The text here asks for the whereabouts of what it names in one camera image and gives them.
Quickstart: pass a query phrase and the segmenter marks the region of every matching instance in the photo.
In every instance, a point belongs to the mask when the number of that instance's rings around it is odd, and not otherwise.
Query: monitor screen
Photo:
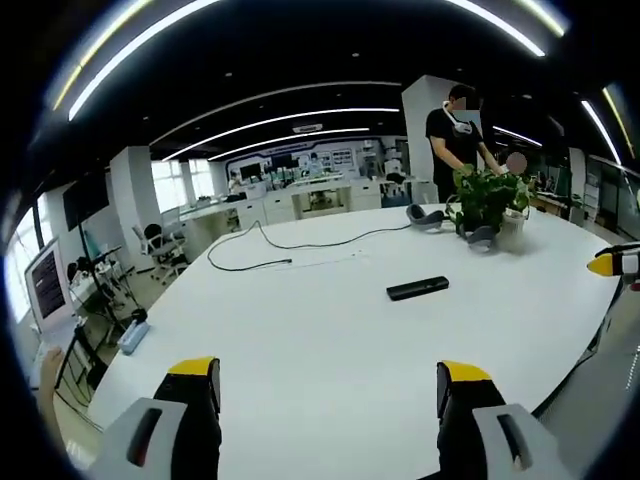
[[[251,177],[259,177],[262,175],[262,169],[259,163],[253,163],[246,167],[240,167],[240,175],[243,180],[248,180]]]
[[[24,272],[29,303],[41,332],[52,331],[62,325],[75,310],[58,240],[51,240]]]
[[[291,155],[277,155],[271,157],[271,166],[274,169],[291,168]]]
[[[91,174],[77,181],[63,194],[64,213],[69,231],[109,206],[104,174]]]
[[[58,277],[56,259],[53,252],[49,252],[31,272],[36,301],[42,319],[46,319],[53,312],[64,306],[65,299],[62,285]]]

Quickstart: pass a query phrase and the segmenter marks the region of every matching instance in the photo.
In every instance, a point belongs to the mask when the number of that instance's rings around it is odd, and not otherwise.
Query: white table
[[[436,205],[427,206],[431,211]],[[281,244],[335,242],[407,223],[404,208],[269,226]],[[596,333],[617,279],[590,273],[607,244],[531,213],[527,253],[479,254],[453,233],[413,229],[297,251],[259,231],[199,257],[118,354],[89,407],[109,425],[153,396],[175,363],[221,359],[220,478],[421,478],[438,470],[436,363],[472,363],[507,402],[536,408]],[[386,287],[445,275],[448,290],[391,302]]]

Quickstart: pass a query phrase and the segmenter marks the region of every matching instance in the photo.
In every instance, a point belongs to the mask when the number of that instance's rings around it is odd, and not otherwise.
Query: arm
[[[440,160],[454,170],[461,170],[464,167],[464,163],[458,160],[458,157],[451,153],[451,151],[446,147],[444,138],[438,138],[432,135],[429,137],[429,140],[433,146],[433,151],[436,152],[436,155]]]
[[[498,162],[496,162],[496,159],[493,157],[493,154],[489,151],[484,142],[480,142],[478,144],[478,152],[480,152],[480,155],[484,158],[484,162],[489,166],[493,173],[496,175],[502,175],[500,165],[498,165]]]
[[[66,454],[62,433],[58,425],[58,418],[53,406],[53,395],[55,394],[56,377],[58,368],[64,359],[64,353],[60,348],[49,351],[42,362],[40,371],[40,390],[38,391],[38,408],[44,420],[44,424],[53,440],[54,445],[61,453]]]

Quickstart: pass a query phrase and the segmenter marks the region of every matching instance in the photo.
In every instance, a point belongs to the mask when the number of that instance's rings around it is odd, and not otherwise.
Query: black remote
[[[387,288],[387,294],[391,300],[398,301],[405,298],[418,297],[427,293],[437,292],[449,288],[449,280],[446,277],[433,277],[417,282],[405,283]]]

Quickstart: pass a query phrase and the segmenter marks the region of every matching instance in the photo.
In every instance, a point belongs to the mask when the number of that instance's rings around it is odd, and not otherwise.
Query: green leaves
[[[447,209],[447,214],[456,227],[467,231],[483,225],[499,231],[504,211],[511,208],[522,212],[535,195],[520,176],[512,173],[497,176],[489,169],[477,172],[466,165],[465,172],[456,171],[453,175],[462,211],[453,217]]]

